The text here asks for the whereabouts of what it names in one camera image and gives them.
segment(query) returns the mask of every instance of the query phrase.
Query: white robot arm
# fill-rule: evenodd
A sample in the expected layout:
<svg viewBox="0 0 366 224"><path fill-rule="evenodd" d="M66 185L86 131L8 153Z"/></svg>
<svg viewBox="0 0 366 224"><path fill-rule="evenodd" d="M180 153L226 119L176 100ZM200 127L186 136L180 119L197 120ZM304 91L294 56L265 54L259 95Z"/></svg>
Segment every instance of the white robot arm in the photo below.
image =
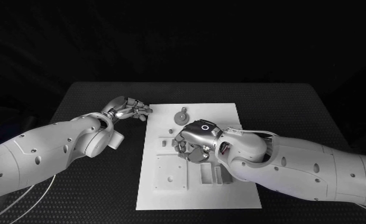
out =
<svg viewBox="0 0 366 224"><path fill-rule="evenodd" d="M121 96L99 113L39 127L7 140L0 145L0 196L49 179L78 158L93 158L106 146L116 149L124 136L114 124L128 117L144 121L151 112L144 103Z"/></svg>
<svg viewBox="0 0 366 224"><path fill-rule="evenodd" d="M194 148L190 153L186 144ZM266 131L222 131L204 120L184 126L173 146L178 156L194 163L204 162L213 151L240 181L299 199L366 205L366 156Z"/></svg>

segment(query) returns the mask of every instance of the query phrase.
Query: white cable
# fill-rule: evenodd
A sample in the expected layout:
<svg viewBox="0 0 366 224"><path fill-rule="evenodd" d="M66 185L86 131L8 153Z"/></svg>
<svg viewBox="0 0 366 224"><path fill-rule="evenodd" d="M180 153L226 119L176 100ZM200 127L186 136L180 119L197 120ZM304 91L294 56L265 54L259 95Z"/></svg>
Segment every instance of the white cable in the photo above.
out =
<svg viewBox="0 0 366 224"><path fill-rule="evenodd" d="M0 212L0 215L10 209L10 207L18 202L18 200L26 196L26 194L30 192L30 189L33 189L34 185L30 186L27 191L23 193L23 195L14 200L11 205Z"/></svg>
<svg viewBox="0 0 366 224"><path fill-rule="evenodd" d="M16 223L16 221L18 221L18 220L23 218L23 216L30 212L30 210L34 208L36 204L40 202L40 200L42 200L43 196L46 195L47 190L49 190L49 188L50 188L50 186L52 186L52 183L53 183L53 181L55 181L55 177L56 177L56 175L53 176L53 179L52 179L52 182L50 182L50 184L49 184L49 186L47 186L47 189L46 189L46 191L44 191L44 193L43 193L40 199L39 199L39 200L36 201L36 203L33 204L33 207L29 208L29 210L23 213L23 215L21 215L10 224Z"/></svg>
<svg viewBox="0 0 366 224"><path fill-rule="evenodd" d="M361 205L361 204L356 204L356 205L366 209L366 206L364 206L364 205Z"/></svg>

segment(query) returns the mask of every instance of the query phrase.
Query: table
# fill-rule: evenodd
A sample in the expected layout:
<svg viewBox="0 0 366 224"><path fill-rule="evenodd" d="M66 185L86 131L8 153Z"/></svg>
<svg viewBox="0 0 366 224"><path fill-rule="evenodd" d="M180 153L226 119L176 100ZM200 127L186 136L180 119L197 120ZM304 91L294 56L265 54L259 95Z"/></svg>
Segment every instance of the table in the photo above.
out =
<svg viewBox="0 0 366 224"><path fill-rule="evenodd" d="M350 149L307 84L79 82L69 88L50 123L98 112L119 95L148 104L235 102L243 129L268 130L335 149ZM310 202L259 185L262 209L135 211L145 122L127 119L115 129L125 136L118 150L106 148L95 158L83 157L72 163L18 223L366 223L366 209L357 205ZM0 223L21 215L49 181L34 186ZM8 203L20 194L10 194Z"/></svg>

